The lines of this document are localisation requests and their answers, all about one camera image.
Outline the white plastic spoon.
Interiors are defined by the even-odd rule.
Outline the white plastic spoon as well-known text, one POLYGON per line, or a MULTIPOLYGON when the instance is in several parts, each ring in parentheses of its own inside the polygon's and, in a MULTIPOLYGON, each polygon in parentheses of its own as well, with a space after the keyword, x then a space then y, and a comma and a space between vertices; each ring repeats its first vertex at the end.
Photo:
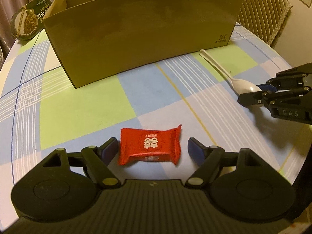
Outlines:
POLYGON ((241 94, 261 91, 261 89, 257 85, 249 81, 246 81, 244 79, 236 79, 232 77, 230 73, 227 72, 225 68, 222 65, 220 65, 210 54, 208 54, 206 50, 201 49, 199 51, 199 54, 208 63, 210 63, 215 70, 217 70, 219 73, 223 75, 225 80, 230 84, 231 88, 238 96, 241 94))

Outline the red candy packet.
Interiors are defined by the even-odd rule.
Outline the red candy packet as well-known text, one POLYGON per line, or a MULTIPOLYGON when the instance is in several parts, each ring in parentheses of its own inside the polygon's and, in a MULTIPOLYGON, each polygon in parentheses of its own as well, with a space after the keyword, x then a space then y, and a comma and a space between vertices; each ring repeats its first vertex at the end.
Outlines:
POLYGON ((122 128, 119 165, 133 161, 172 162, 178 164, 181 125, 169 130, 122 128))

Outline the checked tablecloth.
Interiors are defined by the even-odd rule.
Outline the checked tablecloth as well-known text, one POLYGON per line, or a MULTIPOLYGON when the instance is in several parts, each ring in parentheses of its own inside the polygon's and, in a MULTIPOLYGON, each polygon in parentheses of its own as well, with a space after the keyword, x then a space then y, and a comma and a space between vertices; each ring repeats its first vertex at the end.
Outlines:
POLYGON ((293 182, 311 145, 311 126, 242 107, 229 84, 198 53, 145 65, 75 89, 44 31, 16 42, 1 69, 1 229, 17 215, 14 184, 51 151, 78 152, 120 137, 122 128, 181 126, 181 157, 110 164, 120 179, 187 179, 196 169, 190 137, 227 151, 248 147, 293 182))

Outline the quilted beige chair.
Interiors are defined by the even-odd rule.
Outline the quilted beige chair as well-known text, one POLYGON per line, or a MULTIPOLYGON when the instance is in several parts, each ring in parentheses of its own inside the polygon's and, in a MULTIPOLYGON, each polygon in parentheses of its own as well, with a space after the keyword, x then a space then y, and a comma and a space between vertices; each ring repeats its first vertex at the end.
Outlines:
POLYGON ((274 48, 291 8, 288 0, 242 0, 238 23, 274 48))

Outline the brown cardboard box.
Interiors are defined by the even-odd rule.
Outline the brown cardboard box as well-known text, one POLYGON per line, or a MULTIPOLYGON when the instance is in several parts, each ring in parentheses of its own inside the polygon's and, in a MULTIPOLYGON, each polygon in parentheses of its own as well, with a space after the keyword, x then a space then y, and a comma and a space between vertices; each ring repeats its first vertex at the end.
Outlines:
POLYGON ((54 0, 43 18, 80 88, 157 61, 228 44, 242 0, 54 0))

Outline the round instant food bowl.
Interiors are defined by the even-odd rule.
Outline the round instant food bowl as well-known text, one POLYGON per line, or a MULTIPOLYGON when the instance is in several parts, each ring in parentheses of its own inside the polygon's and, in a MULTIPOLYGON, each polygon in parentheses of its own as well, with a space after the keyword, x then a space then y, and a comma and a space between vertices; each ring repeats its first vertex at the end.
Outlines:
POLYGON ((33 0, 21 7, 11 18, 12 35, 26 41, 34 38, 42 29, 42 20, 52 2, 50 0, 33 0))

